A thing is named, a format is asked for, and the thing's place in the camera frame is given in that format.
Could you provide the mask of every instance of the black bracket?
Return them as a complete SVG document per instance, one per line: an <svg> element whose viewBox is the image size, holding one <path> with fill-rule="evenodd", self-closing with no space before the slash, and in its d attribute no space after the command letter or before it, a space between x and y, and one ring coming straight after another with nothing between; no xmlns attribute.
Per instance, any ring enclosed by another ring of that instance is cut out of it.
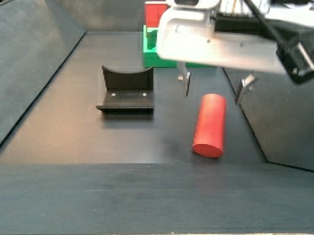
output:
<svg viewBox="0 0 314 235"><path fill-rule="evenodd" d="M135 72L122 73L102 66L106 83L106 95L102 106L106 111L153 111L155 108L154 67Z"/></svg>

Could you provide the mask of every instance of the gray floor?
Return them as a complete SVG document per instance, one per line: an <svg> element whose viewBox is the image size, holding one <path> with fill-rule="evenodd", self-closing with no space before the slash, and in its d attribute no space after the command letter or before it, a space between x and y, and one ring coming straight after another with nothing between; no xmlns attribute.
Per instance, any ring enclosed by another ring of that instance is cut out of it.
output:
<svg viewBox="0 0 314 235"><path fill-rule="evenodd" d="M100 66L142 68L142 34L90 33L0 152L0 234L314 232L314 174L265 162L226 76L157 69L153 118L104 117ZM225 154L191 151L202 96L227 98Z"/></svg>
<svg viewBox="0 0 314 235"><path fill-rule="evenodd" d="M3 147L2 164L263 162L219 68L191 68L189 98L177 69L157 68L154 116L121 118L103 116L95 108L104 97L102 65L118 71L142 70L139 34L84 37ZM201 100L209 93L227 99L226 148L218 161L191 151Z"/></svg>

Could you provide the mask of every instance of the green object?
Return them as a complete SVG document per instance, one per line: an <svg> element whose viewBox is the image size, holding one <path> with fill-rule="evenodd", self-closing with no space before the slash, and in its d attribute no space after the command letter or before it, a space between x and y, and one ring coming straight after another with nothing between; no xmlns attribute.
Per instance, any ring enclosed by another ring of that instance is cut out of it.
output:
<svg viewBox="0 0 314 235"><path fill-rule="evenodd" d="M158 41L158 28L147 28L143 25L142 34L142 52L143 52L143 67L162 67L171 68L177 67L177 61L163 60L158 56L157 49ZM187 67L205 67L207 65L198 63L187 63Z"/></svg>

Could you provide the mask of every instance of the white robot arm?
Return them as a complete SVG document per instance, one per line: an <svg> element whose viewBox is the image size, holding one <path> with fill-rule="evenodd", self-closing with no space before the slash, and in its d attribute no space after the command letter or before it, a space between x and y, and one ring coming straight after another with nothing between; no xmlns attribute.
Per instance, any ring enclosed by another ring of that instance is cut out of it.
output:
<svg viewBox="0 0 314 235"><path fill-rule="evenodd" d="M314 22L313 11L302 14L308 17L305 24L297 22L308 30L289 39L266 22L273 12L270 0L167 0L167 4L171 7L159 21L157 52L161 58L179 61L183 77L187 78L185 62L288 73L297 83L314 77L314 25L309 25ZM300 13L289 8L282 12L289 14L290 21ZM219 18L225 20L223 30L217 30L223 21ZM234 30L253 18L269 37Z"/></svg>

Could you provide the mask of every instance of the red cylinder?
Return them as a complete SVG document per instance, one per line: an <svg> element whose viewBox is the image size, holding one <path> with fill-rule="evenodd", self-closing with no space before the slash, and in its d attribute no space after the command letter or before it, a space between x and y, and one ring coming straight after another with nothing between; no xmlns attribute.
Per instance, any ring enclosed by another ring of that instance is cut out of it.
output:
<svg viewBox="0 0 314 235"><path fill-rule="evenodd" d="M203 157L217 158L223 153L226 98L209 94L202 97L193 150Z"/></svg>

